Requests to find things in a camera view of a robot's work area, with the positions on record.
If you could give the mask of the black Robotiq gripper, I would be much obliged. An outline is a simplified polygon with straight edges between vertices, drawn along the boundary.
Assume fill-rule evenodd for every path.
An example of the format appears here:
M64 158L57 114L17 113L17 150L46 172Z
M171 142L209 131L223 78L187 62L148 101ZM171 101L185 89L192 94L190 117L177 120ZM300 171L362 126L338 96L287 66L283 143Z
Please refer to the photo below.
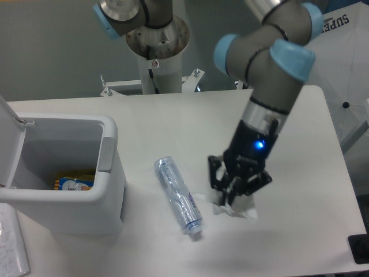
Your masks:
M273 119L262 133L240 120L223 156L208 156L209 182L217 205L232 205L237 196L251 196L272 182L265 162L278 138L278 127L279 121Z

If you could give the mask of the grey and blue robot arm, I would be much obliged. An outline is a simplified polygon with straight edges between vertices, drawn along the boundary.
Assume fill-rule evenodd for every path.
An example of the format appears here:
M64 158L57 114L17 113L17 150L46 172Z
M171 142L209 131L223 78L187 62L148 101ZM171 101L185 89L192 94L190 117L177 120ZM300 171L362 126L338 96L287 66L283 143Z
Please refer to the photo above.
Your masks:
M271 182L265 162L314 64L306 45L323 28L320 9L308 2L248 1L247 6L261 26L247 36L225 35L213 56L220 71L253 90L229 147L208 158L220 206ZM182 74L172 64L186 48L189 30L171 1L99 1L93 11L110 37L125 37L141 58L143 93L182 90Z

